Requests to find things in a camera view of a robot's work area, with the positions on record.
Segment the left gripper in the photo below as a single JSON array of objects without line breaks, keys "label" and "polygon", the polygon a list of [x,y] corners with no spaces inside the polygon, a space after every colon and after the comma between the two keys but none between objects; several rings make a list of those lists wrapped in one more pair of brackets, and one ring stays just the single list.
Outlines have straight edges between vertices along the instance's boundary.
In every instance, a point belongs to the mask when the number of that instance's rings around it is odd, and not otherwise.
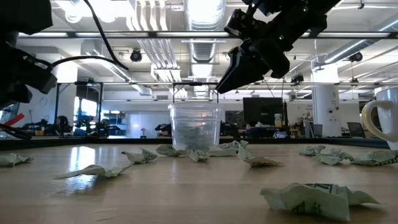
[{"label": "left gripper", "polygon": [[57,83],[52,69],[52,64],[45,60],[8,43],[1,44],[1,107],[29,103],[32,93],[28,87],[49,93]]}]

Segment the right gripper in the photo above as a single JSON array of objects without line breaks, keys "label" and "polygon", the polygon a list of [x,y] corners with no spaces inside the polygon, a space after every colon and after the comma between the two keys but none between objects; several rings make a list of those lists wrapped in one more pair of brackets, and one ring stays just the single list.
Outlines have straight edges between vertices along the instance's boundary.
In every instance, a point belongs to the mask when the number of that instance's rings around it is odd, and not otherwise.
[{"label": "right gripper", "polygon": [[272,39],[258,39],[249,49],[257,53],[263,62],[256,57],[243,55],[239,47],[231,49],[228,52],[229,67],[215,88],[218,93],[262,80],[269,70],[272,70],[272,78],[282,78],[289,71],[289,60]]}]

